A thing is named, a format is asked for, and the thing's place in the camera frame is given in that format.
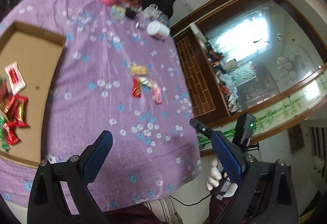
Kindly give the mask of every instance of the table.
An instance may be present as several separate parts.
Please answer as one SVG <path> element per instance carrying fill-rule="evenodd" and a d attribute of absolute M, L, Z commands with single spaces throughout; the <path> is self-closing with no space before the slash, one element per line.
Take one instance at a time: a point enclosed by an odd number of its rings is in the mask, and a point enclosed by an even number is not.
<path fill-rule="evenodd" d="M 0 24 L 0 33 L 20 20 L 66 35 L 45 108 L 42 157 L 65 161 L 111 131 L 112 150 L 88 185 L 104 211 L 165 197 L 201 169 L 173 39 L 155 40 L 133 20 L 112 19 L 110 9 L 101 0 L 23 0 Z M 132 96 L 130 64 L 147 66 L 148 78 L 162 89 L 161 104 L 146 87 L 141 98 Z M 0 159 L 1 195 L 27 207 L 34 175 Z M 77 213 L 67 186 L 63 190 Z"/>

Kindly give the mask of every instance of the white jar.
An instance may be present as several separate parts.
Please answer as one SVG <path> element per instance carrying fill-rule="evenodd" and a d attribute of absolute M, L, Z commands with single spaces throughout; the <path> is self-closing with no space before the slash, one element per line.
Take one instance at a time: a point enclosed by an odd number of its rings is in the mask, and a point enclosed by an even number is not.
<path fill-rule="evenodd" d="M 158 40 L 164 40 L 169 36 L 170 28 L 160 21 L 154 20 L 148 25 L 147 33 Z"/>

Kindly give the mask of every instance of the blue gripper pad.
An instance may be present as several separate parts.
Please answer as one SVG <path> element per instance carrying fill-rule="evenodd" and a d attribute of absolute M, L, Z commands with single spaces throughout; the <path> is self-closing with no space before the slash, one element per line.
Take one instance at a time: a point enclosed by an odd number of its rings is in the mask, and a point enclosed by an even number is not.
<path fill-rule="evenodd" d="M 97 146 L 83 167 L 83 182 L 86 185 L 95 181 L 112 148 L 112 134 L 109 131 L 103 131 L 101 136 L 103 136 L 102 140 L 100 142 L 96 140 L 94 144 L 97 144 Z"/>
<path fill-rule="evenodd" d="M 242 168 L 237 160 L 230 152 L 224 141 L 218 136 L 217 132 L 212 134 L 211 138 L 212 148 L 214 149 L 218 159 L 227 172 L 231 182 L 237 183 L 239 186 L 242 184 Z"/>

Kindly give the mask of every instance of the brick pattern wood panel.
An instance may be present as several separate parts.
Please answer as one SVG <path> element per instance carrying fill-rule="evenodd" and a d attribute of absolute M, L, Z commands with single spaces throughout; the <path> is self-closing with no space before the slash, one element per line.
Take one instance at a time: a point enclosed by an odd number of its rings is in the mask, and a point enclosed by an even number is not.
<path fill-rule="evenodd" d="M 211 94 L 194 56 L 189 37 L 184 37 L 176 43 L 176 46 L 186 85 L 190 93 L 194 115 L 199 116 L 215 110 Z"/>

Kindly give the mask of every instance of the black cable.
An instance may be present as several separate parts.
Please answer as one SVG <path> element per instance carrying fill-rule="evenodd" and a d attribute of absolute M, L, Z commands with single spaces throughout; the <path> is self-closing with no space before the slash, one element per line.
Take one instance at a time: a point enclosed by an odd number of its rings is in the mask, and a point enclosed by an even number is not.
<path fill-rule="evenodd" d="M 207 199 L 210 195 L 211 195 L 211 194 L 208 194 L 206 197 L 202 198 L 199 202 L 196 202 L 195 204 L 192 204 L 192 205 L 186 205 L 186 204 L 184 204 L 183 202 L 181 202 L 181 201 L 179 201 L 178 199 L 176 199 L 175 197 L 172 197 L 172 196 L 170 196 L 170 197 L 171 197 L 172 199 L 175 199 L 177 202 L 181 203 L 181 204 L 184 205 L 184 206 L 195 206 L 195 205 L 201 203 L 203 200 Z"/>

